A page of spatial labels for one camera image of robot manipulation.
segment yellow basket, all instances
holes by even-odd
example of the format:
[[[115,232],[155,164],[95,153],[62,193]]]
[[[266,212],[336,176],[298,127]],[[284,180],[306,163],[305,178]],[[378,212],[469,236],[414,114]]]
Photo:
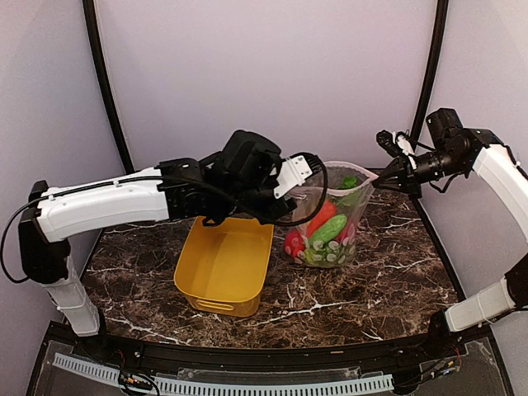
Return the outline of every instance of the yellow basket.
[[[270,259],[273,226],[226,219],[204,227],[196,219],[174,283],[195,309],[245,318],[256,313]]]

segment light purple wall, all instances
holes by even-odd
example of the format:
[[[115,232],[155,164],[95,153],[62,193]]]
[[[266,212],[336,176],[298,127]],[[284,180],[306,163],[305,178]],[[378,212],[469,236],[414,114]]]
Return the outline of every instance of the light purple wall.
[[[97,86],[80,1],[16,0],[0,6],[0,224],[27,200],[33,182],[67,186],[122,174]],[[73,238],[80,270],[95,234]],[[16,232],[5,259],[22,277]],[[50,319],[38,285],[0,275],[2,394],[26,392]]]
[[[528,168],[526,16],[528,2],[450,2],[430,111],[454,107],[464,125],[495,132]],[[427,130],[422,133],[429,141]],[[475,175],[455,180],[443,196],[425,192],[424,205],[466,294],[500,279],[528,251],[514,219]],[[528,315],[514,313],[493,331],[516,394],[528,394]]]
[[[107,66],[136,167],[204,157],[236,129],[284,153],[384,166],[410,128],[434,0],[99,0]]]

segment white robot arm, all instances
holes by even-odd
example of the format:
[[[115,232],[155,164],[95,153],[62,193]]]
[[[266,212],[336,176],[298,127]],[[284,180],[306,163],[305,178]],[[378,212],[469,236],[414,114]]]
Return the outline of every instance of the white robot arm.
[[[21,213],[18,234],[25,279],[44,286],[78,336],[96,336],[103,317],[74,269],[68,237],[116,224],[198,215],[205,216],[204,225],[214,226],[240,212],[262,224],[302,224],[323,205],[326,169],[310,153],[287,159],[280,153],[270,140],[238,130],[221,152],[201,161],[180,158],[125,177],[66,188],[49,188],[45,181],[38,181],[29,203],[17,211]],[[325,191],[315,211],[295,222],[279,221],[295,208],[286,192],[318,172],[323,174]],[[6,275],[15,283],[25,280]]]
[[[435,148],[416,156],[402,132],[378,133],[377,140],[395,159],[384,169],[377,188],[421,196],[421,184],[450,179],[439,192],[446,192],[450,181],[474,171],[501,199],[519,224],[528,242],[528,176],[520,168],[512,151],[490,130],[464,128],[456,111],[440,109],[427,117],[427,126]],[[430,355],[441,354],[441,339],[492,320],[528,305],[528,255],[523,257],[501,280],[476,295],[433,315],[429,342]]]

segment clear plastic container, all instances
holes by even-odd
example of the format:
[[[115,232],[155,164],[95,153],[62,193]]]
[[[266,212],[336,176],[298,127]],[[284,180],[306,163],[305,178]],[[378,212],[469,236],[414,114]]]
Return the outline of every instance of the clear plastic container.
[[[292,228],[285,239],[285,252],[306,266],[344,266],[356,256],[356,231],[377,176],[363,167],[341,161],[325,163],[328,193],[323,208],[307,224]],[[312,213],[321,196],[323,177],[318,174],[291,195],[297,202],[292,219]]]

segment red bell pepper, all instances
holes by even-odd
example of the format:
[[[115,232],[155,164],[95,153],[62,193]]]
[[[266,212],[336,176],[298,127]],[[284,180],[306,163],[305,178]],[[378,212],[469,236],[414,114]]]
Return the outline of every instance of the red bell pepper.
[[[341,243],[343,242],[344,238],[353,238],[354,235],[356,235],[356,226],[354,225],[352,220],[348,220],[348,224],[346,225],[346,227],[341,231],[339,235],[337,235],[336,242]]]
[[[312,219],[312,221],[308,223],[308,228],[306,229],[308,238],[310,238],[319,227],[321,227],[335,215],[337,215],[337,206],[328,200],[324,201],[321,210]]]
[[[296,229],[292,229],[284,241],[284,250],[292,257],[297,257],[299,252],[305,249],[303,237]]]

